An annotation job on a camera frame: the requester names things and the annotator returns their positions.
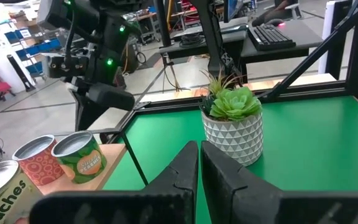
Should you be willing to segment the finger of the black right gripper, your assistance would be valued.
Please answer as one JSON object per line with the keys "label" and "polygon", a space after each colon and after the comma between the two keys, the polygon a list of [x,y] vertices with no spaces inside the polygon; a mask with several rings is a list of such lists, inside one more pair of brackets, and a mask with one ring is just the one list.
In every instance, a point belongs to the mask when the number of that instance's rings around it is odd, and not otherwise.
{"label": "finger of the black right gripper", "polygon": [[108,108],[91,101],[87,96],[73,92],[75,99],[75,131],[87,130]]}

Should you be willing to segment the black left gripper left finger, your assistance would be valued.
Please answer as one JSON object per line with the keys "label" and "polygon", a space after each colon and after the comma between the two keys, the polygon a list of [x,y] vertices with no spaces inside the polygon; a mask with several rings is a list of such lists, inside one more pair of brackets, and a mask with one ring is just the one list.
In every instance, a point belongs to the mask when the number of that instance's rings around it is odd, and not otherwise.
{"label": "black left gripper left finger", "polygon": [[198,145],[189,141],[141,190],[55,192],[31,209],[30,224],[194,223]]}

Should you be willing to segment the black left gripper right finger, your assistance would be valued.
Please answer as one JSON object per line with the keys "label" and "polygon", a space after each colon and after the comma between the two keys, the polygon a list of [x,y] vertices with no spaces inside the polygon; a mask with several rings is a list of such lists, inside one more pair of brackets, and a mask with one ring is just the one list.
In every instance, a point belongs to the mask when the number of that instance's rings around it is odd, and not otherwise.
{"label": "black left gripper right finger", "polygon": [[358,191],[282,190],[209,141],[201,173],[212,223],[358,223]]}

